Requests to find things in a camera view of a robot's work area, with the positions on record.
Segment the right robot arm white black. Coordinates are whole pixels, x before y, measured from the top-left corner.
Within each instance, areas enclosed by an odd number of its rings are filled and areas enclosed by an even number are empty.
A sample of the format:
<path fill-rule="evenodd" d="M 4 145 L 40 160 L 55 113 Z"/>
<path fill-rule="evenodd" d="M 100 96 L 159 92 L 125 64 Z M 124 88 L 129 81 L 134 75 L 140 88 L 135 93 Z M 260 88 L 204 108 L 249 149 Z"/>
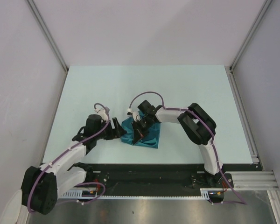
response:
<path fill-rule="evenodd" d="M 149 129 L 157 123 L 180 124 L 188 138 L 200 149 L 204 170 L 208 173 L 207 184 L 217 187 L 222 183 L 223 177 L 220 172 L 223 164 L 214 146 L 217 125 L 199 104 L 192 103 L 187 108 L 169 108 L 162 105 L 155 107 L 144 100 L 138 109 L 143 113 L 143 117 L 133 118 L 133 145 L 144 139 L 149 134 Z"/>

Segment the teal satin napkin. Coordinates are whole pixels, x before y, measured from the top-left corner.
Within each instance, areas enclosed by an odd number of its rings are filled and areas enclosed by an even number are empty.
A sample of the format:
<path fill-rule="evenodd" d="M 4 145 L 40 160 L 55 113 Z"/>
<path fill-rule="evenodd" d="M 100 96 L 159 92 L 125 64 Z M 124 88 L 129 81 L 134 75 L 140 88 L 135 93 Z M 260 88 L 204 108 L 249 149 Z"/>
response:
<path fill-rule="evenodd" d="M 121 126 L 126 131 L 120 139 L 123 143 L 133 145 L 133 127 L 132 127 L 133 118 L 129 117 L 122 121 Z M 159 139 L 160 139 L 160 131 L 161 131 L 161 124 L 156 123 L 153 124 L 149 129 L 149 133 L 146 137 L 141 139 L 139 142 L 135 144 L 135 146 L 140 147 L 149 147 L 149 148 L 158 148 Z"/>

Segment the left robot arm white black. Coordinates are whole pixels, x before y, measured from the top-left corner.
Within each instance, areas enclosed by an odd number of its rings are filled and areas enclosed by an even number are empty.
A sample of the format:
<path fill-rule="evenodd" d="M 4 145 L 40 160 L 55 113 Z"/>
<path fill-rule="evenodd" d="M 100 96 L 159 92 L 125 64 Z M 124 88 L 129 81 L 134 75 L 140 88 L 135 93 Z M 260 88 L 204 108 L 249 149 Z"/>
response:
<path fill-rule="evenodd" d="M 26 170 L 21 185 L 22 205 L 29 212 L 46 215 L 53 210 L 58 198 L 71 188 L 79 184 L 90 186 L 94 175 L 77 167 L 76 163 L 96 146 L 98 140 L 118 139 L 124 134 L 126 131 L 117 118 L 105 121 L 100 115 L 89 115 L 85 126 L 79 129 L 61 155 Z"/>

